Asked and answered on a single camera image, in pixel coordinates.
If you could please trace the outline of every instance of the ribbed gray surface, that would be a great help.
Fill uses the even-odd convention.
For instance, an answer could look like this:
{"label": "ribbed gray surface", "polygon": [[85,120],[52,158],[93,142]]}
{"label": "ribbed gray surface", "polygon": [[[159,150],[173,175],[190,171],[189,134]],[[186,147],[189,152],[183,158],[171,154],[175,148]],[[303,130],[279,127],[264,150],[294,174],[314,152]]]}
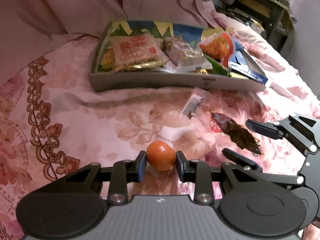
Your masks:
{"label": "ribbed gray surface", "polygon": [[[35,238],[26,236],[26,240]],[[240,240],[254,239],[227,227],[213,208],[190,201],[187,195],[135,196],[129,204],[109,209],[90,232],[75,240]],[[297,240],[290,236],[284,240]]]}

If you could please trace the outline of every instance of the cardboard box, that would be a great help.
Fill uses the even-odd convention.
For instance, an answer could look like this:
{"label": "cardboard box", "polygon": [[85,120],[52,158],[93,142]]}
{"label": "cardboard box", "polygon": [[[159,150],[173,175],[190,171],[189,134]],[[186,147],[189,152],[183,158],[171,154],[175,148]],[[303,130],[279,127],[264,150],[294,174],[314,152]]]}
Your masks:
{"label": "cardboard box", "polygon": [[[102,72],[99,68],[103,54],[108,47],[109,37],[111,35],[130,36],[136,35],[139,30],[149,31],[156,39],[174,36],[182,37],[192,46],[209,37],[221,29],[200,28],[173,23],[160,23],[150,21],[121,21],[110,22],[97,45],[94,59],[92,62],[89,78],[93,90],[96,92],[112,89],[128,88],[160,88],[160,87],[200,87],[202,89],[217,90],[239,90],[239,91],[263,91],[265,84],[258,83],[248,77],[231,73],[231,77],[216,74],[200,73],[164,73],[164,72],[126,72],[126,73],[108,73]],[[262,69],[252,58],[246,54],[245,60],[252,70],[264,74]]]}

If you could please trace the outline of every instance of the screw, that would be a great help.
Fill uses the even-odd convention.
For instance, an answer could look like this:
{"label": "screw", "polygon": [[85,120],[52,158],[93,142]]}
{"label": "screw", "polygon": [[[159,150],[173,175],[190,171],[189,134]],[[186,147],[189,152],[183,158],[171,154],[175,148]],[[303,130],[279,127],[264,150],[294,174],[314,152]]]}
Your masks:
{"label": "screw", "polygon": [[317,151],[317,147],[315,145],[311,145],[310,146],[310,151],[312,151],[313,153]]}
{"label": "screw", "polygon": [[212,197],[209,194],[203,193],[197,196],[197,200],[202,203],[207,203],[212,200]]}
{"label": "screw", "polygon": [[116,193],[116,194],[112,194],[109,199],[110,199],[113,203],[118,203],[118,204],[120,204],[120,203],[124,202],[125,196],[122,195],[122,194]]}
{"label": "screw", "polygon": [[302,176],[297,177],[297,183],[302,184],[304,181],[304,178]]}

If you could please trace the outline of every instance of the orange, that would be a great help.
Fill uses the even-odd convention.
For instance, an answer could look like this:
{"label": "orange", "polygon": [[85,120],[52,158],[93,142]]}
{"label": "orange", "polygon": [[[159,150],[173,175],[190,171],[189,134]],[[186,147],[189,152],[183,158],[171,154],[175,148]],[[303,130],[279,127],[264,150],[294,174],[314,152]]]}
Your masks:
{"label": "orange", "polygon": [[176,162],[175,151],[163,141],[154,141],[146,150],[147,161],[158,171],[172,169]]}

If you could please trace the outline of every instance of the pink bedsheet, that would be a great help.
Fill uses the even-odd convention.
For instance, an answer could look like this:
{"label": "pink bedsheet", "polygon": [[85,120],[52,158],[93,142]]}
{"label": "pink bedsheet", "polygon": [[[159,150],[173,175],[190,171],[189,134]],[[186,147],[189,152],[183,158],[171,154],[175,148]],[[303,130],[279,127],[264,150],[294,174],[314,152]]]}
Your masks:
{"label": "pink bedsheet", "polygon": [[[319,101],[297,71],[263,39],[248,30],[236,30],[243,42],[265,53],[259,62],[272,84],[260,93],[211,91],[212,109],[218,108],[240,124],[247,118],[272,122],[293,111],[320,118]],[[181,114],[192,89],[94,93],[88,69],[97,42],[88,36],[70,41],[0,86],[1,239],[23,237],[15,208],[28,192],[91,162],[112,166],[134,159],[153,140],[166,141],[188,159],[199,158],[210,165],[225,161],[221,154],[225,147],[254,158],[228,136],[208,134],[199,120]],[[303,156],[292,145],[255,136],[264,152],[255,160],[265,172],[296,174]],[[160,173],[150,166],[143,183],[128,185],[130,194],[192,195],[193,187],[179,182],[175,171]],[[107,189],[106,183],[103,198]]]}

